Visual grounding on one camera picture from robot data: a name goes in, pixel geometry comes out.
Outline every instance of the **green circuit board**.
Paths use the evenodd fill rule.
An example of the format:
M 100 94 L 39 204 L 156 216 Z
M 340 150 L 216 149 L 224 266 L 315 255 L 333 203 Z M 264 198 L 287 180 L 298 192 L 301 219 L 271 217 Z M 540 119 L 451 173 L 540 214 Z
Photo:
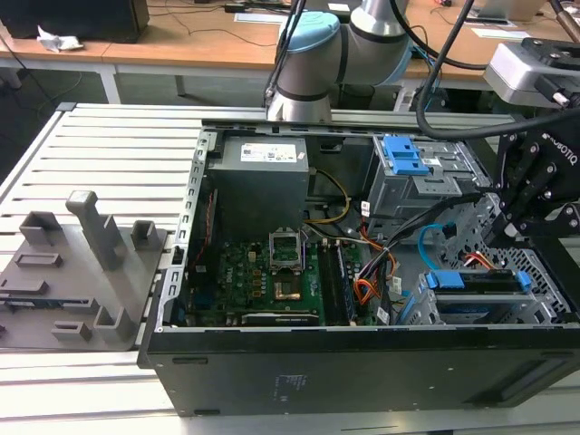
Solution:
M 342 252 L 346 273 L 354 276 L 361 267 L 359 248 L 347 244 L 342 246 Z M 217 287 L 211 300 L 203 310 L 192 307 L 196 324 L 222 326 L 229 314 L 263 312 L 314 314 L 320 325 L 325 325 L 317 244 L 304 244 L 301 256 L 304 269 L 300 273 L 288 269 L 272 273 L 268 241 L 226 243 L 219 253 Z M 295 242 L 276 245 L 274 259 L 296 260 Z

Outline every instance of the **motherboard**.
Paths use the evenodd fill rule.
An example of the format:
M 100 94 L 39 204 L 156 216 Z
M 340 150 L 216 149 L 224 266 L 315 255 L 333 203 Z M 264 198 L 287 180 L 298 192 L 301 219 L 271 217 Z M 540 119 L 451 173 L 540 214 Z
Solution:
M 278 236 L 224 243 L 215 280 L 191 288 L 188 324 L 348 325 L 361 317 L 353 300 L 358 246 L 308 243 L 291 231 Z

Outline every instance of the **computer monitor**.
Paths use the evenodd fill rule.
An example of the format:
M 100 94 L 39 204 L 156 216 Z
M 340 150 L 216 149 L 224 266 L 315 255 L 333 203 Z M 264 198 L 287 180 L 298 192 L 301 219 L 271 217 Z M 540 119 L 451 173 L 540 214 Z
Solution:
M 546 0 L 477 0 L 471 16 L 481 19 L 531 21 Z

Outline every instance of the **slotted metal table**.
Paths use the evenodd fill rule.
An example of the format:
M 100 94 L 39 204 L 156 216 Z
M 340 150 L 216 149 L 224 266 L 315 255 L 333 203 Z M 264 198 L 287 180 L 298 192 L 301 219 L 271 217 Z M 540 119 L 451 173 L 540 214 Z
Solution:
M 339 122 L 414 125 L 412 113 L 337 111 L 333 117 Z M 114 214 L 120 226 L 138 218 L 154 220 L 170 232 L 168 247 L 201 120 L 232 118 L 258 121 L 264 115 L 260 109 L 99 104 L 57 111 L 0 187 L 0 270 L 24 238 L 18 227 L 29 211 L 52 211 L 62 223 L 74 222 L 64 207 L 74 189 L 95 190 L 100 212 Z M 454 114 L 434 115 L 431 121 L 454 128 L 491 125 L 507 118 Z M 566 241 L 566 245 L 578 261 L 580 244 Z M 159 271 L 168 262 L 167 250 Z M 149 305 L 143 320 L 148 314 Z M 137 367 L 137 354 L 137 350 L 0 350 L 0 433 L 580 432 L 580 372 L 514 409 L 181 419 L 155 372 Z M 385 394 L 396 393 L 385 389 Z

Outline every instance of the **floor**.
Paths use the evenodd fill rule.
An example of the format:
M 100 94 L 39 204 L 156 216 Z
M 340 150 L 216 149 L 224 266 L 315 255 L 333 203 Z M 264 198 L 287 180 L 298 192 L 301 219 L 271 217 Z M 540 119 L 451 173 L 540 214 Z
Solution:
M 34 78 L 59 102 L 107 102 L 101 78 L 91 72 L 32 71 Z M 34 140 L 53 112 L 30 76 L 22 78 L 23 86 L 11 90 L 6 83 L 0 86 L 0 181 L 10 172 L 26 148 Z M 143 74 L 121 75 L 121 97 L 128 104 L 182 104 L 258 107 L 262 102 L 265 80 L 247 80 L 239 86 L 239 79 L 186 77 L 189 97 L 176 94 L 172 76 Z M 379 88 L 372 97 L 371 108 L 391 110 L 394 89 Z M 332 94 L 337 100 L 337 90 Z

